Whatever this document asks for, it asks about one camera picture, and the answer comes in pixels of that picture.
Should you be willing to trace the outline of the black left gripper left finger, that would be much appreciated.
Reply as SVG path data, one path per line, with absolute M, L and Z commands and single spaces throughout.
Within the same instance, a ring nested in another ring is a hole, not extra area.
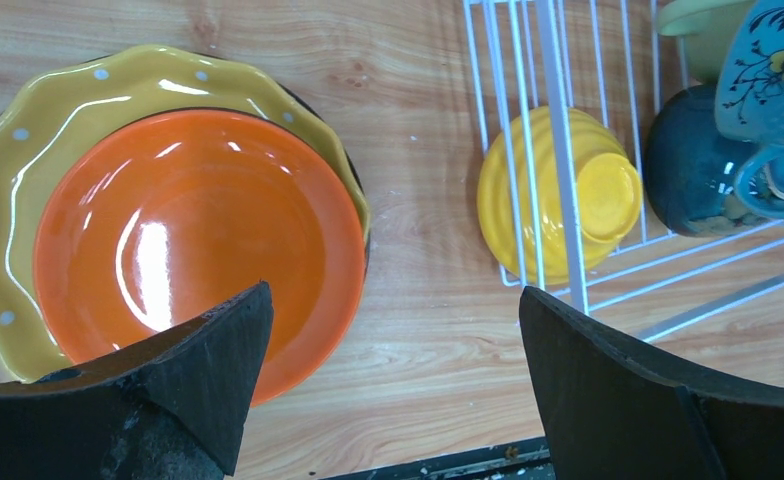
M 272 323 L 260 282 L 98 359 L 0 383 L 0 479 L 233 474 Z

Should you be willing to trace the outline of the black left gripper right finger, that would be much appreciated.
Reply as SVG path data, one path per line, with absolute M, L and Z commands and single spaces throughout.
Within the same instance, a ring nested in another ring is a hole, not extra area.
M 784 479 L 784 388 L 717 371 L 528 286 L 519 322 L 560 479 Z

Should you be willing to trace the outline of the orange plate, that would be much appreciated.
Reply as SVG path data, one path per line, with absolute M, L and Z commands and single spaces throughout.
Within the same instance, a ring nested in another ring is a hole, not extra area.
M 367 266 L 358 214 L 327 162 L 286 129 L 223 109 L 161 113 L 98 142 L 51 194 L 33 260 L 42 317 L 76 364 L 268 283 L 255 405 L 328 359 Z

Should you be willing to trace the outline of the yellow dotted plate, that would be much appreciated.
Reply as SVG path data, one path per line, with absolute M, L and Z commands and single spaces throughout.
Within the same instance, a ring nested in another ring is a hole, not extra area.
M 40 74 L 0 115 L 0 365 L 32 382 L 69 361 L 36 301 L 33 245 L 56 185 L 127 115 L 160 101 L 206 103 L 208 91 L 179 48 L 139 45 Z

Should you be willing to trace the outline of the blue dotted mug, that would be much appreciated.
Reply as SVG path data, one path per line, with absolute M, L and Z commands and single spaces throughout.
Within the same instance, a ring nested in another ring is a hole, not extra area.
M 736 173 L 735 195 L 753 213 L 784 220 L 784 204 L 750 187 L 764 175 L 784 199 L 784 1 L 757 1 L 746 13 L 721 69 L 714 114 L 720 134 L 757 147 Z

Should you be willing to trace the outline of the light green mug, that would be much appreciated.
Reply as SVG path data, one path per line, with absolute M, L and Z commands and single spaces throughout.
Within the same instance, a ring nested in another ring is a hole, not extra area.
M 731 42 L 754 1 L 676 0 L 656 15 L 662 36 L 679 38 L 690 76 L 700 83 L 716 83 Z

